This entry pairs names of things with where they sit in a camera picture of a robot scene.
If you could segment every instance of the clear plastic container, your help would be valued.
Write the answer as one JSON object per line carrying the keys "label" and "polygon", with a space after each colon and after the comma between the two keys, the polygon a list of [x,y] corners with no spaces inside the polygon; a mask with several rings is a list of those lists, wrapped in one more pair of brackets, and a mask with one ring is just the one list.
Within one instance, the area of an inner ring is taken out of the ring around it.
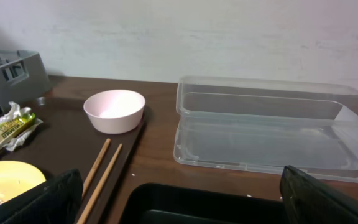
{"label": "clear plastic container", "polygon": [[177,111],[175,159],[184,164],[358,170],[358,91],[348,86],[185,77]]}

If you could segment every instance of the food wrapper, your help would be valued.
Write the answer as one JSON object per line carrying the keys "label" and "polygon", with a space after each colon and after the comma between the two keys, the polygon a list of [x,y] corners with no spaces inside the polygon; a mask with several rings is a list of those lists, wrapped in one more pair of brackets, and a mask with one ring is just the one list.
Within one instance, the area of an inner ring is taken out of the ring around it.
{"label": "food wrapper", "polygon": [[25,139],[42,121],[31,113],[30,108],[20,109],[14,102],[9,104],[12,106],[11,110],[0,117],[0,150],[5,147],[8,151],[13,151],[23,145]]}

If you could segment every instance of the wall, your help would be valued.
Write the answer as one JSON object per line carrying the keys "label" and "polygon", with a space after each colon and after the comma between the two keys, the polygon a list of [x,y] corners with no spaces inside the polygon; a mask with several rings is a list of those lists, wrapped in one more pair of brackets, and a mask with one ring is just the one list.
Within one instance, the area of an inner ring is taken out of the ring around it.
{"label": "wall", "polygon": [[358,1],[0,0],[0,48],[38,50],[57,75],[358,88]]}

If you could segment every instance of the black object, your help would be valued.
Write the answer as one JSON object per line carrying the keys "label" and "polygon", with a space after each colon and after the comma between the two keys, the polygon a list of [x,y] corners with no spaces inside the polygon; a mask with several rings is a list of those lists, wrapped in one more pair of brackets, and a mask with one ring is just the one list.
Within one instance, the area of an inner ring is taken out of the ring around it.
{"label": "black object", "polygon": [[358,201],[294,168],[284,167],[283,202],[159,184],[136,188],[120,224],[358,224]]}
{"label": "black object", "polygon": [[0,205],[0,223],[74,223],[83,184],[78,170],[50,179]]}
{"label": "black object", "polygon": [[284,204],[160,184],[136,188],[120,224],[288,223]]}
{"label": "black object", "polygon": [[293,166],[284,167],[280,191],[292,224],[358,224],[358,201]]}

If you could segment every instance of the wooden countertop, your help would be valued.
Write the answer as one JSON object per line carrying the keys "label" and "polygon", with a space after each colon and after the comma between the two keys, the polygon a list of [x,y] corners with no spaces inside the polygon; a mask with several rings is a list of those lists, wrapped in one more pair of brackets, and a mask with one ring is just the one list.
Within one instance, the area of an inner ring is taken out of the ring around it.
{"label": "wooden countertop", "polygon": [[[101,91],[127,89],[139,92],[146,99],[150,118],[146,121],[145,131],[127,172],[123,175],[122,185],[106,217],[106,223],[118,223],[131,192],[151,182],[280,200],[280,175],[186,166],[174,161],[173,145],[180,119],[175,108],[177,84],[53,76],[50,80],[53,90],[47,96],[87,99]],[[325,182],[358,199],[358,184]]]}

